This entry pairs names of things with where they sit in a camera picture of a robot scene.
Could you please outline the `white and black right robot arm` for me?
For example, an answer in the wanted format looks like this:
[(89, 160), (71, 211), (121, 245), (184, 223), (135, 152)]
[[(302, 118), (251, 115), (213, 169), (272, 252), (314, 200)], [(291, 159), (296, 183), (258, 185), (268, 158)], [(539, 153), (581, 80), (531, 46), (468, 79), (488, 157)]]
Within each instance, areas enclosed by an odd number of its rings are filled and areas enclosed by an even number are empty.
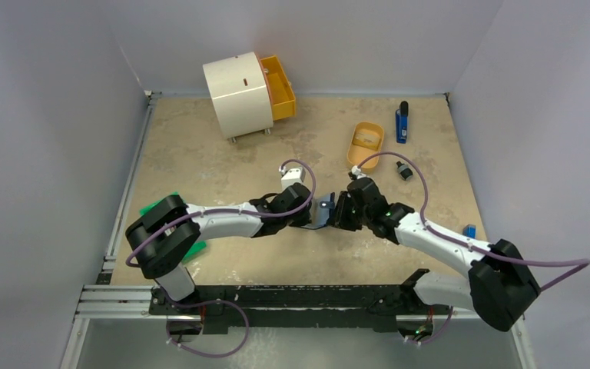
[(400, 295), (402, 306), (418, 313), (431, 304), (468, 309), (490, 327), (508, 331), (541, 294), (518, 248), (511, 242), (474, 240), (424, 221), (413, 208), (390, 203), (373, 179), (352, 181), (335, 204), (328, 225), (372, 233), (441, 261), (458, 277), (423, 273)]

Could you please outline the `orange oval tray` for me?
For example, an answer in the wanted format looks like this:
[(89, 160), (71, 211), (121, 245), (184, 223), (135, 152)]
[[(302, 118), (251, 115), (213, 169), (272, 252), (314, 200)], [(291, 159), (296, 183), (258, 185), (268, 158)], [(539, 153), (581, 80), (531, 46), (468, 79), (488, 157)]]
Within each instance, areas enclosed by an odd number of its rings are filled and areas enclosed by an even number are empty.
[(360, 164), (370, 155), (381, 152), (385, 131), (381, 125), (369, 121), (356, 124), (346, 154), (349, 168)]

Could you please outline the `blue leather card holder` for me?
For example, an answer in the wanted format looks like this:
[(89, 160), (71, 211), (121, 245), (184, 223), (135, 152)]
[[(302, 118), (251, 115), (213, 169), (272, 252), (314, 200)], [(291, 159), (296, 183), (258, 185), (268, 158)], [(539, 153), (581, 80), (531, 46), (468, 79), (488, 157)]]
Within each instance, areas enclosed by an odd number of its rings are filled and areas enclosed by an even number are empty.
[(325, 228), (333, 217), (336, 207), (336, 193), (330, 192), (312, 200), (310, 209), (311, 222), (307, 227), (311, 230)]

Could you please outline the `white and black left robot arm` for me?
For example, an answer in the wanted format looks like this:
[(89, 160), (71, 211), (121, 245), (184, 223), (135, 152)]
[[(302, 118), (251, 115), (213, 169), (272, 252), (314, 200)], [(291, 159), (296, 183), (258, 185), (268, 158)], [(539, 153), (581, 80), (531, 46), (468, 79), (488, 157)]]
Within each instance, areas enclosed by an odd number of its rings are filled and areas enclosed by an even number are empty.
[(305, 225), (310, 221), (312, 199), (301, 183), (222, 208), (188, 204), (177, 194), (168, 195), (126, 230), (132, 250), (126, 263), (156, 281), (178, 314), (189, 314), (197, 307), (198, 293), (182, 261), (196, 243), (228, 237), (260, 238), (287, 226)]

